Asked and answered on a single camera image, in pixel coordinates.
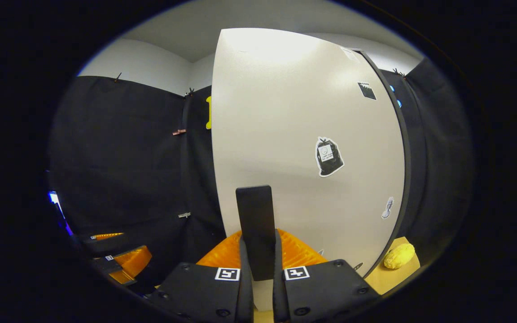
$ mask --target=white wall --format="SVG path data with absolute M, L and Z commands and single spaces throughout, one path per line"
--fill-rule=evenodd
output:
M 362 49 L 378 68 L 386 71 L 392 71 L 396 68 L 398 71 L 408 74 L 424 58 L 424 56 L 419 56 L 419 54 L 416 56 L 409 55 L 394 47 L 352 35 L 328 33 L 305 33 L 305 35 L 324 39 L 343 47 Z M 213 81 L 214 59 L 215 54 L 213 53 L 193 63 L 187 87 L 199 90 L 211 85 Z
M 402 73 L 410 72 L 423 57 L 415 57 L 394 47 L 352 35 L 328 33 L 305 33 L 332 43 L 359 48 L 365 51 L 382 70 L 397 68 Z M 165 49 L 131 39 L 118 39 L 103 49 L 79 73 L 94 75 L 153 86 L 184 96 L 188 88 L 200 90 L 212 84 L 214 53 L 190 63 Z
M 121 72 L 121 80 L 130 80 L 184 96 L 188 91 L 187 80 L 191 65 L 184 58 L 155 45 L 118 39 L 93 57 L 79 76 L 116 78 Z
M 215 63 L 215 54 L 212 53 L 207 57 L 193 63 L 191 72 L 187 81 L 187 87 L 201 90 L 213 82 L 213 65 Z
M 398 71 L 408 74 L 424 58 L 423 55 L 412 56 L 394 47 L 353 35 L 327 33 L 305 33 L 305 35 L 324 39 L 343 47 L 362 49 L 378 68 L 386 71 L 396 68 Z

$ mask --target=blue light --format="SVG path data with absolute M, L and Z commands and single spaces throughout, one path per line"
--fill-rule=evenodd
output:
M 67 223 L 67 219 L 65 218 L 65 215 L 63 215 L 63 210 L 61 209 L 61 204 L 59 203 L 59 197 L 57 197 L 57 192 L 51 191 L 49 192 L 49 199 L 52 203 L 57 204 L 59 206 L 59 211 L 61 212 L 61 216 L 63 216 L 63 219 L 65 220 L 66 230 L 67 233 L 69 233 L 70 236 L 73 235 L 73 231 L 71 231 L 71 228 L 69 227 L 69 223 Z

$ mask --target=black curtain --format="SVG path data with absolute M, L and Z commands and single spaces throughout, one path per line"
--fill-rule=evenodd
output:
M 207 95 L 210 87 L 195 92 L 185 109 L 184 96 L 80 76 L 53 121 L 49 180 L 70 227 L 81 236 L 120 231 L 132 244 L 147 245 L 153 258 L 137 276 L 146 285 L 224 239 L 205 129 Z M 173 135 L 184 117 L 187 132 Z
M 408 82 L 397 72 L 380 70 L 389 84 L 394 88 L 394 96 L 402 104 L 400 110 L 406 123 L 406 133 L 410 143 L 410 191 L 408 204 L 404 210 L 404 219 L 396 233 L 396 237 L 408 235 L 411 225 L 418 213 L 425 185 L 426 175 L 426 145 L 422 118 Z
M 185 192 L 189 196 L 191 217 L 189 226 L 182 239 L 188 246 L 184 261 L 197 262 L 215 245 L 226 238 L 219 207 L 215 169 L 213 164 L 213 145 L 211 129 L 206 128 L 209 121 L 211 86 L 194 91 L 187 114 L 186 132 L 180 135 L 186 141 L 186 160 L 189 183 Z
M 450 243 L 468 211 L 471 130 L 457 92 L 429 59 L 408 75 L 382 73 L 402 103 L 411 145 L 411 191 L 398 236 L 406 236 L 427 264 Z

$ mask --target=ceiling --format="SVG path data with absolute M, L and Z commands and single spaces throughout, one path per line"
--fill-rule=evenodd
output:
M 156 45 L 193 63 L 215 52 L 221 29 L 236 27 L 354 35 L 422 57 L 377 22 L 324 0 L 193 0 L 154 16 L 123 38 Z

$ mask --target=orange object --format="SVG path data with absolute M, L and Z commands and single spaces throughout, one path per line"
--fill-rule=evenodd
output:
M 283 269 L 316 265 L 328 261 L 297 237 L 281 229 L 278 231 L 283 246 Z
M 123 270 L 135 278 L 149 264 L 153 256 L 146 245 L 114 257 Z
M 201 258 L 197 265 L 215 266 L 223 268 L 240 268 L 241 254 L 239 241 L 242 231 L 233 233 L 230 237 L 224 239 L 213 250 L 209 251 Z
M 135 278 L 129 276 L 124 270 L 119 270 L 116 272 L 112 272 L 109 274 L 114 280 L 119 282 L 119 284 L 127 284 L 128 282 L 132 282 Z
M 296 266 L 310 266 L 328 261 L 297 237 L 281 229 L 277 230 L 279 231 L 283 249 L 283 269 Z M 238 231 L 221 241 L 213 250 L 201 258 L 201 260 L 197 262 L 197 265 L 240 268 L 241 256 L 239 241 L 241 235 L 242 231 Z
M 104 235 L 94 235 L 93 237 L 95 237 L 96 240 L 105 240 L 105 239 L 109 239 L 109 238 L 112 238 L 112 237 L 116 237 L 116 236 L 120 236 L 122 235 L 123 233 L 105 233 Z
M 135 280 L 135 277 L 145 269 L 152 257 L 146 245 L 121 253 L 113 257 L 113 259 L 121 266 L 122 270 L 111 272 L 109 276 L 119 282 L 119 284 L 127 284 Z

